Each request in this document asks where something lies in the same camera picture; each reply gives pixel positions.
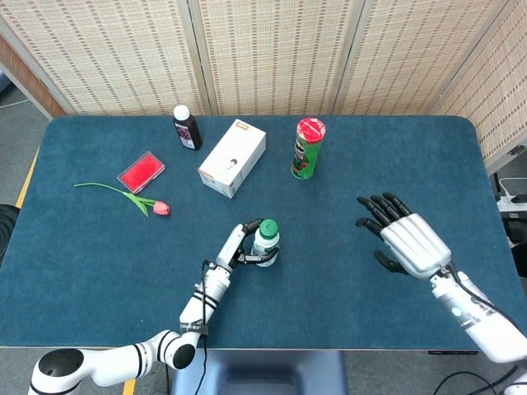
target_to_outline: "chips can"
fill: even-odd
[[[317,118],[304,118],[296,126],[295,155],[291,171],[298,179],[308,179],[315,172],[325,134],[326,127]]]

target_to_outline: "cardboard box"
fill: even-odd
[[[232,198],[264,151],[265,132],[237,119],[199,166],[199,176]]]

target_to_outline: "gray floor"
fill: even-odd
[[[0,94],[0,106],[23,99],[23,94],[11,86]],[[0,203],[15,203],[47,122],[31,103],[0,109]],[[526,177],[527,154],[498,174],[500,177]],[[527,193],[527,182],[511,182],[506,186],[511,193]],[[27,393],[33,366],[47,351],[0,348],[1,393]],[[493,381],[510,368],[493,364],[483,355],[428,355],[421,351],[352,351],[346,354],[346,362],[351,395],[432,394],[437,384],[455,371],[470,370]],[[463,394],[481,386],[478,379],[462,375],[450,380],[439,394]],[[163,394],[165,388],[165,371],[156,367],[149,376],[138,380],[136,394]],[[117,395],[122,391],[120,385],[98,388],[85,380],[80,393]]]
[[[24,99],[10,85],[0,94],[0,107]],[[16,203],[47,124],[31,102],[0,109],[0,203]]]

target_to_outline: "blue table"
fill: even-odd
[[[354,226],[357,196],[399,195],[451,247],[459,270],[527,328],[476,133],[456,117],[322,117],[315,176],[290,166],[298,116],[241,117],[268,149],[230,200],[197,168],[233,122],[201,117],[203,148],[183,148],[169,117],[53,121],[0,268],[0,344],[121,346],[179,328],[178,317],[232,228],[255,217],[281,226],[268,268],[239,267],[210,322],[217,348],[472,349],[426,281],[387,272],[380,241]],[[166,170],[141,195],[169,203],[146,218],[102,188],[149,150]]]

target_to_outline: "robotic arm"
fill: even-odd
[[[173,369],[184,369],[194,358],[201,335],[207,335],[207,323],[231,284],[229,277],[239,264],[265,263],[278,248],[264,256],[247,256],[244,239],[252,235],[262,220],[238,225],[223,245],[215,263],[208,263],[203,280],[180,315],[180,331],[159,332],[153,338],[104,351],[60,349],[49,352],[36,363],[31,377],[30,395],[73,395],[79,383],[88,376],[108,387],[148,374],[154,361]]]
[[[429,280],[432,294],[490,360],[506,363],[527,358],[527,338],[463,272],[456,271],[449,248],[418,214],[391,193],[357,200],[378,222],[361,218],[356,225],[381,238],[398,259],[393,261],[377,250],[374,256],[381,265]],[[527,374],[516,380],[525,381]],[[513,385],[505,394],[527,394],[527,387]]]

